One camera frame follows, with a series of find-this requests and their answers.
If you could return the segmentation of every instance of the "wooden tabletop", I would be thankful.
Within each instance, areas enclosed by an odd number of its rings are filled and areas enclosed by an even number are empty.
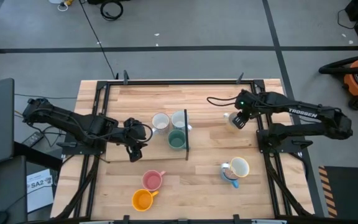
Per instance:
[[[279,79],[266,79],[266,91],[283,93]],[[97,81],[82,81],[75,112],[92,112]],[[171,116],[187,109],[189,123],[190,156],[184,159],[100,162],[93,202],[92,220],[122,220],[130,215],[133,220],[161,219],[229,219],[233,214],[241,218],[272,218],[273,208],[263,155],[259,152],[255,131],[256,119],[247,122],[236,134],[225,128],[224,113],[237,111],[233,105],[218,107],[206,101],[208,96],[230,98],[249,85],[142,85],[112,86],[107,116],[120,122],[129,117],[150,123],[155,113]],[[288,113],[273,114],[274,123],[291,124]],[[142,149],[144,155],[148,147]],[[113,151],[126,153],[123,147],[108,145],[106,154]],[[241,156],[250,165],[250,174],[239,179],[235,189],[223,181],[219,167],[233,157]],[[313,213],[303,165],[288,154],[281,154],[287,186],[304,206]],[[78,188],[83,156],[75,156],[64,164],[51,217],[58,215]],[[146,212],[132,208],[133,193],[142,188],[142,175],[147,170],[166,171],[163,185],[154,204]],[[281,192],[276,186],[281,214],[285,214]],[[81,214],[85,214],[88,193],[83,197]]]

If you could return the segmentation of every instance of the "blue mug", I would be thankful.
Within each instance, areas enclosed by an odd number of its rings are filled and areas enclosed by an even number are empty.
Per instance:
[[[230,182],[234,188],[239,188],[239,182],[237,179],[229,179],[224,175],[224,170],[225,169],[230,169],[230,165],[228,163],[223,163],[221,165],[221,177],[223,180]]]

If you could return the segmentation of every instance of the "green mug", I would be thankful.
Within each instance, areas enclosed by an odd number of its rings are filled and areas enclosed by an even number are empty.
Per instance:
[[[186,134],[178,129],[172,130],[168,135],[168,144],[173,150],[186,149]]]

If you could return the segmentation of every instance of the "gray floor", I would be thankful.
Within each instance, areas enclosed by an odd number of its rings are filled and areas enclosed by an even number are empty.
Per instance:
[[[336,13],[349,0],[268,0],[281,46],[355,46],[353,30],[336,24]],[[105,47],[158,46],[273,46],[261,0],[132,0],[123,2],[124,15],[107,22],[97,6],[85,10]],[[347,26],[346,14],[341,22]],[[5,0],[0,8],[0,49],[98,47],[78,1],[59,12],[47,0]],[[166,52],[108,52],[113,70],[125,69],[131,78],[282,78],[274,50],[217,50]],[[358,111],[347,108],[347,95],[337,80],[318,75],[320,66],[358,55],[358,51],[284,51],[283,58],[297,100],[338,106],[353,121],[354,136],[345,141],[310,138],[314,175],[316,167],[358,167]],[[16,93],[76,96],[81,80],[110,79],[103,55],[95,53],[0,54],[0,79],[12,77]],[[15,97],[23,110],[26,97]],[[52,100],[68,110],[74,100]],[[34,132],[15,119],[15,140]],[[37,149],[49,153],[42,141]],[[31,168],[32,172],[40,169]],[[320,183],[316,183],[323,199]],[[30,214],[31,220],[48,217],[50,207]]]

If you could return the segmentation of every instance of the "orange mug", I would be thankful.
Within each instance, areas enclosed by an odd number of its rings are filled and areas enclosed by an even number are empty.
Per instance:
[[[153,198],[158,194],[158,190],[150,193],[148,190],[140,189],[132,196],[132,206],[140,212],[148,210],[153,204]]]

